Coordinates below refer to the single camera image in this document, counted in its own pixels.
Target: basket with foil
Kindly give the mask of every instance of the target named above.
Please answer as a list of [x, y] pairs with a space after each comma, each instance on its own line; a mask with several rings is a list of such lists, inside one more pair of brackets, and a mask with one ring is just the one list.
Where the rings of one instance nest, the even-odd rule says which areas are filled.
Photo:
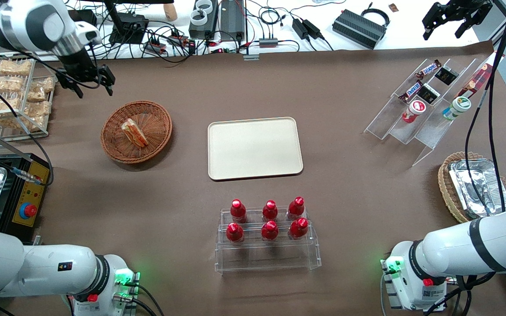
[[163, 106], [136, 101], [118, 108], [101, 131], [101, 146], [116, 162], [137, 164], [157, 155], [169, 142], [173, 124]]
[[506, 181], [501, 176], [502, 202], [493, 162], [473, 152], [468, 153], [468, 162], [469, 171], [464, 152], [456, 152], [438, 169], [442, 198], [452, 216], [461, 223], [500, 214], [502, 203], [506, 209]]

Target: snickers bar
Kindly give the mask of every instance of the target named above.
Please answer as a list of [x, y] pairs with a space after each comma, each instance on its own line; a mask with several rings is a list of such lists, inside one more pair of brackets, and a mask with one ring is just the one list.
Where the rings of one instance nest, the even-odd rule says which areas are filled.
[[416, 72], [415, 76], [419, 79], [423, 79], [426, 75], [430, 74], [433, 70], [439, 67], [442, 67], [442, 64], [438, 61], [438, 59], [436, 59], [432, 64], [423, 68], [420, 72]]
[[404, 94], [402, 94], [398, 98], [400, 100], [402, 100], [403, 102], [408, 103], [409, 99], [414, 94], [416, 94], [420, 90], [420, 88], [422, 88], [422, 87], [423, 87], [423, 83], [421, 82], [421, 80], [417, 80], [417, 82], [411, 88], [409, 88], [409, 90], [407, 90], [407, 92], [405, 92]]

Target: green light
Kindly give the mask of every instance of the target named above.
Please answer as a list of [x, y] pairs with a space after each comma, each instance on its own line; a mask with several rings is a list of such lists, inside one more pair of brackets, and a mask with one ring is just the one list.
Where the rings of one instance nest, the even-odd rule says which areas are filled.
[[115, 273], [115, 283], [117, 284], [126, 284], [127, 282], [132, 282], [132, 277], [134, 273], [130, 269], [119, 269]]

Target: aluminum foil tray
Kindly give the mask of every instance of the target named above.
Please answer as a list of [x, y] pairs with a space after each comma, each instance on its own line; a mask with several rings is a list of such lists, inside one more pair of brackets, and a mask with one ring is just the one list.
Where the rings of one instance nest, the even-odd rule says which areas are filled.
[[[472, 219], [500, 214], [502, 203], [493, 162], [488, 159], [474, 159], [469, 162], [472, 179], [480, 197], [473, 188], [466, 160], [457, 160], [448, 165], [448, 173], [460, 198], [462, 209]], [[506, 210], [506, 189], [501, 180], [499, 183], [503, 188]]]

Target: clear acrylic rack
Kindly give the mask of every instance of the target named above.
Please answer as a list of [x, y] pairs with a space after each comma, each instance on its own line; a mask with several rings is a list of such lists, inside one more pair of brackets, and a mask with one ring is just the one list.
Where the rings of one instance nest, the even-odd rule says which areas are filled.
[[412, 140], [418, 140], [421, 142], [424, 148], [413, 163], [413, 166], [430, 154], [443, 138], [444, 134], [446, 134], [448, 128], [450, 128], [450, 125], [452, 124], [452, 121], [446, 120], [444, 116], [442, 116], [442, 111], [450, 106], [452, 100], [454, 100], [460, 91], [460, 88], [462, 88], [462, 86], [470, 80], [476, 69], [483, 64], [480, 60], [474, 59], [468, 64], [468, 66], [464, 67], [457, 62], [448, 59], [442, 64], [459, 74], [456, 80], [454, 80], [450, 85], [444, 84], [444, 82], [434, 76], [438, 70], [434, 70], [432, 74], [429, 74], [424, 79], [421, 79], [423, 84], [428, 84], [431, 88], [436, 90], [440, 96], [431, 104], [424, 101], [417, 95], [410, 98], [409, 102], [414, 100], [423, 101], [427, 104], [427, 109], [425, 113], [417, 116], [414, 122], [406, 123], [401, 119], [401, 115], [407, 109], [408, 104], [400, 100], [398, 97], [404, 94], [415, 84], [417, 81], [415, 73], [432, 63], [432, 60], [426, 59], [417, 68], [415, 68], [408, 78], [392, 93], [389, 101], [364, 130], [364, 132], [370, 132], [380, 140], [384, 140], [388, 135], [392, 135], [394, 138], [402, 142], [402, 144], [406, 145]]
[[247, 209], [247, 223], [240, 224], [245, 233], [241, 243], [229, 241], [225, 236], [228, 224], [232, 222], [229, 208], [220, 212], [220, 224], [216, 237], [215, 270], [221, 274], [231, 271], [276, 270], [308, 268], [313, 270], [322, 265], [319, 254], [318, 236], [313, 228], [307, 210], [302, 215], [309, 222], [308, 232], [299, 240], [290, 240], [288, 228], [292, 223], [286, 218], [287, 206], [278, 206], [278, 237], [273, 241], [261, 238], [264, 221], [262, 208]]

